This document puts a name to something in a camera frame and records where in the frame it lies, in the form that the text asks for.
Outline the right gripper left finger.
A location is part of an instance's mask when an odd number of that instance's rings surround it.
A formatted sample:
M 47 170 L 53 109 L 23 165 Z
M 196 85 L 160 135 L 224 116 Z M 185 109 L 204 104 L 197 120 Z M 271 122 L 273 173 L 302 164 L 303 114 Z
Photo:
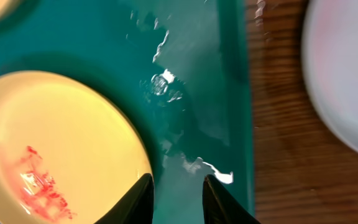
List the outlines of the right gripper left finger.
M 144 174 L 96 224 L 152 224 L 154 182 Z

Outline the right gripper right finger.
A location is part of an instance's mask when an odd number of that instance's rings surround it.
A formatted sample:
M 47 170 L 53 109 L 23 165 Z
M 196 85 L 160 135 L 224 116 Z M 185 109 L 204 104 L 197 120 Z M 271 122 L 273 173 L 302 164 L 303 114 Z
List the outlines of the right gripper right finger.
M 205 224 L 260 224 L 211 174 L 204 178 L 202 198 Z

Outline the light blue plate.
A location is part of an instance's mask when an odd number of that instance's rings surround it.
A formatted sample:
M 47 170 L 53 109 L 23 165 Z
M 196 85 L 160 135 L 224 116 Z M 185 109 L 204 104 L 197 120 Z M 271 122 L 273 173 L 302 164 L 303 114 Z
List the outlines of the light blue plate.
M 313 0 L 301 40 L 303 78 L 321 120 L 358 152 L 358 0 Z

